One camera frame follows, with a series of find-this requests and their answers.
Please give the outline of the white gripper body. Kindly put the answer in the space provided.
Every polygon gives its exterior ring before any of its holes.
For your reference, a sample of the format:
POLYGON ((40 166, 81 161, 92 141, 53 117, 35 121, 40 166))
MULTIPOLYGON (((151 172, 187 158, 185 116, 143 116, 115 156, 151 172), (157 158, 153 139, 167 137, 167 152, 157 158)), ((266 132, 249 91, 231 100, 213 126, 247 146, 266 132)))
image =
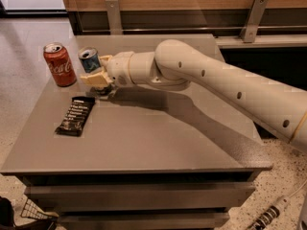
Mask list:
POLYGON ((121 52, 113 56, 107 63, 106 71, 117 87, 131 87, 129 63, 133 52, 121 52))

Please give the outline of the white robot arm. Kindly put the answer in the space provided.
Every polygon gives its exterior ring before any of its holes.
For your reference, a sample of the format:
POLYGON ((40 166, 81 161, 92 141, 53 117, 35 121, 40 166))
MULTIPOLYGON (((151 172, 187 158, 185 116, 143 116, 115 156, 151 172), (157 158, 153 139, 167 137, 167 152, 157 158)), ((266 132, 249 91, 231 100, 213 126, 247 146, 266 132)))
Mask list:
POLYGON ((99 61, 102 68, 82 75, 83 83, 101 88, 146 84, 178 91, 194 82, 277 138, 307 150, 307 92, 302 89, 216 60, 174 39, 160 42, 152 52, 121 52, 99 61))

